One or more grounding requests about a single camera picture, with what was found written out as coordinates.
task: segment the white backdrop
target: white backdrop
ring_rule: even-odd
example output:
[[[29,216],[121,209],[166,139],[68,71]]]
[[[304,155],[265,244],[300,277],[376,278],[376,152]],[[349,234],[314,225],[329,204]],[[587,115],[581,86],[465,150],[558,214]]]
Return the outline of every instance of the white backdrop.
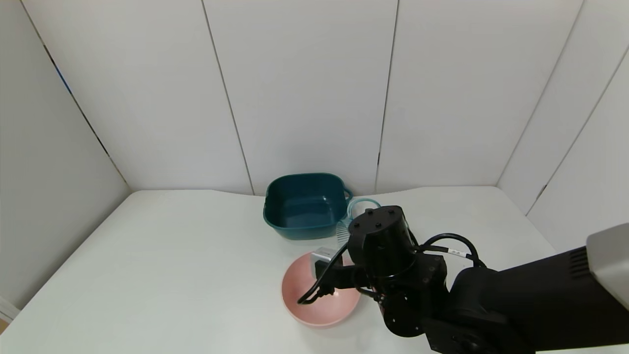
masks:
[[[629,42],[616,0],[24,3],[136,190],[327,171],[527,212]]]
[[[594,110],[629,45],[629,1],[585,0],[498,187],[526,214]]]

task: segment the table surface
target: table surface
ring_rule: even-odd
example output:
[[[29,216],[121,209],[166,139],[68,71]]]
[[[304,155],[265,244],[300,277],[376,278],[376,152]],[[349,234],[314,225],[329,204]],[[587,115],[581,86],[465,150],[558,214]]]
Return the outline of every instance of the table surface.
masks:
[[[490,268],[555,253],[494,187],[424,187],[372,198],[404,208],[419,242],[441,232],[468,237]],[[0,336],[2,354],[432,353],[425,336],[391,334],[366,297],[333,328],[297,323],[282,303],[284,271],[336,240],[281,238],[262,219],[263,204],[263,197],[211,190],[132,194]],[[456,256],[446,261],[448,284],[470,266]]]

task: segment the black cable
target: black cable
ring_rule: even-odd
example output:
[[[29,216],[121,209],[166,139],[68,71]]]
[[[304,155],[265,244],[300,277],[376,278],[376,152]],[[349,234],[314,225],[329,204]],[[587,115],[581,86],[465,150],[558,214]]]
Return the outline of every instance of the black cable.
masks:
[[[315,295],[315,297],[310,299],[312,300],[311,302],[307,302],[308,297],[310,297],[310,295],[312,295],[315,292],[315,290],[319,287],[319,284],[321,284],[321,280],[323,279],[325,274],[328,273],[330,268],[332,268],[332,266],[338,261],[339,257],[341,257],[341,254],[343,254],[343,252],[345,252],[346,249],[347,249],[347,243],[341,246],[341,248],[338,249],[338,251],[334,254],[334,256],[332,256],[332,259],[330,260],[328,265],[325,266],[325,268],[323,269],[323,273],[321,273],[321,276],[316,280],[316,282],[314,282],[314,285],[302,297],[300,297],[299,300],[297,300],[298,304],[300,305],[312,304],[317,299],[317,296]]]
[[[428,249],[428,246],[431,246],[433,243],[442,240],[442,239],[454,239],[457,240],[459,242],[464,243],[467,248],[469,248],[470,250],[470,257],[467,257],[467,259],[471,260],[474,262],[474,266],[475,267],[482,267],[482,268],[487,268],[487,266],[485,265],[485,263],[483,263],[481,261],[481,259],[478,257],[478,251],[476,251],[476,247],[474,247],[474,245],[472,244],[472,242],[468,239],[466,239],[465,237],[458,235],[458,234],[451,234],[451,233],[445,233],[445,234],[439,234],[436,236],[433,236],[431,238],[429,238],[426,242],[424,242],[421,246],[419,246],[420,251],[431,251],[431,249]],[[443,248],[443,249],[439,249],[437,250],[436,248],[440,248],[441,246],[432,246],[431,248],[435,248],[434,251],[436,252],[445,252],[445,253],[449,253],[447,248]]]
[[[370,290],[365,290],[361,287],[359,287],[356,284],[356,271],[358,270],[358,268],[354,268],[353,272],[352,272],[352,284],[354,285],[354,289],[358,290],[359,293],[369,296],[370,298],[376,300],[376,301],[380,301],[381,296],[380,294],[378,294],[377,292],[373,292]]]

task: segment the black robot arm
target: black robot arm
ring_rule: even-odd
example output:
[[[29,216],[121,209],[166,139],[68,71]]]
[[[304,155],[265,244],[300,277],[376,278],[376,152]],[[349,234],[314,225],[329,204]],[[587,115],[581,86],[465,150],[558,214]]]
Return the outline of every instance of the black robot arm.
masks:
[[[585,248],[495,271],[462,236],[441,234],[418,244],[398,206],[368,210],[349,231],[346,247],[354,265],[342,265],[342,251],[331,262],[317,261],[311,294],[319,292],[300,303],[334,288],[356,288],[378,303],[391,332],[425,333],[431,348],[443,354],[531,354],[629,343],[629,311],[593,277]],[[458,239],[470,252],[434,245],[443,238]],[[448,291],[443,256],[425,251],[465,256],[474,267],[460,272]]]

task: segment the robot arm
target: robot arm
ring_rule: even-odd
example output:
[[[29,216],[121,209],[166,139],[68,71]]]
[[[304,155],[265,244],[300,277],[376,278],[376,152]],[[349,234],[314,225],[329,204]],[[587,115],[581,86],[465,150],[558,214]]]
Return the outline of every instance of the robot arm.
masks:
[[[441,238],[465,242],[470,254],[464,256],[474,262],[450,291],[444,258],[424,253],[452,253],[432,244]],[[391,332],[425,333],[431,348],[443,354],[531,354],[629,343],[629,224],[590,236],[587,247],[495,271],[464,237],[443,234],[418,244],[402,208],[388,206],[357,217],[346,247],[355,264],[340,263],[344,249],[315,258],[318,281],[301,303],[355,287],[378,303]]]

